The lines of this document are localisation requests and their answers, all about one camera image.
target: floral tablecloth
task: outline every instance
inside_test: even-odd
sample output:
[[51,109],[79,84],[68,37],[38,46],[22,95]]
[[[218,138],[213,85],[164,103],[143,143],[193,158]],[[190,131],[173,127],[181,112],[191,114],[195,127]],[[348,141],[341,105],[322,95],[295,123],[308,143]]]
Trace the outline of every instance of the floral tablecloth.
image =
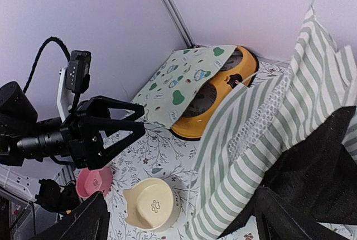
[[[276,65],[266,69],[271,64],[264,62],[259,64],[259,73],[255,77],[253,85],[282,74],[286,69],[284,66]],[[105,144],[111,145],[122,136],[120,133],[116,133],[107,138]],[[109,240],[188,239],[184,224],[187,215],[192,215],[193,205],[198,193],[196,175],[193,175],[189,184],[198,145],[198,141],[183,141],[164,128],[146,124],[146,134],[119,154],[109,165],[113,171],[112,188],[105,198],[108,211],[110,211]],[[136,183],[148,177],[163,179],[178,192],[181,198],[181,214],[177,222],[163,233],[141,231],[125,222],[127,211],[123,190],[133,187]],[[191,185],[191,192],[190,198],[187,198],[189,185]],[[188,213],[186,212],[187,204],[189,204]],[[357,232],[352,226],[347,227],[339,224],[325,224],[325,226],[349,239],[357,240]],[[251,217],[244,228],[223,239],[259,239],[255,218]]]

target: pink cup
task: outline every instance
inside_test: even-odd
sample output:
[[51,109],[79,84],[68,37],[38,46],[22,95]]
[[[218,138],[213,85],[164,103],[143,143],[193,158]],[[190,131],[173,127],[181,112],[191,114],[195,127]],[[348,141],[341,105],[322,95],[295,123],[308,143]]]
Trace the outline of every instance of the pink cup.
[[101,191],[103,196],[106,196],[112,185],[112,180],[112,171],[106,166],[97,170],[82,169],[77,179],[77,194],[86,199],[96,191]]

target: cream colored bowl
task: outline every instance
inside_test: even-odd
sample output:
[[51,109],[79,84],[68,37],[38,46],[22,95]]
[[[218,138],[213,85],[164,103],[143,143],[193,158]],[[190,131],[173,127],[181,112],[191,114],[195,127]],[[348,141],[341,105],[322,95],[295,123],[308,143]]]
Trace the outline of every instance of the cream colored bowl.
[[178,193],[161,179],[151,177],[123,190],[127,201],[126,222],[144,231],[163,232],[180,215]]

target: striped towel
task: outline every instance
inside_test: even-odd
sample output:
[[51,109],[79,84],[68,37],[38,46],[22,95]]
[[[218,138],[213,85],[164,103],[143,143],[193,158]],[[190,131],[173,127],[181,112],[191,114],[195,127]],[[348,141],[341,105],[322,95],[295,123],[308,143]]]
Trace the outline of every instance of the striped towel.
[[[283,151],[303,141],[335,110],[356,105],[356,79],[350,46],[338,50],[311,7],[287,72],[252,88],[238,85],[207,125],[194,167],[200,191],[186,225],[189,237],[221,235]],[[357,117],[353,120],[346,135],[351,150],[357,146]]]

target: wall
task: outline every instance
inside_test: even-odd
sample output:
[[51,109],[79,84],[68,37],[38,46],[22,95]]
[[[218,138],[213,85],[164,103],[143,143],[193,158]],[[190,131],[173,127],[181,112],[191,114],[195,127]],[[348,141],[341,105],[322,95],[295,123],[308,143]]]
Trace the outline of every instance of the wall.
[[[312,0],[174,0],[197,44],[238,44],[289,59]],[[320,22],[357,55],[357,0],[316,0]]]
[[[42,42],[57,36],[69,50],[92,52],[84,98],[130,100],[172,50],[184,48],[161,0],[0,0],[0,85],[24,86]],[[40,119],[58,116],[57,45],[45,49],[27,92]]]

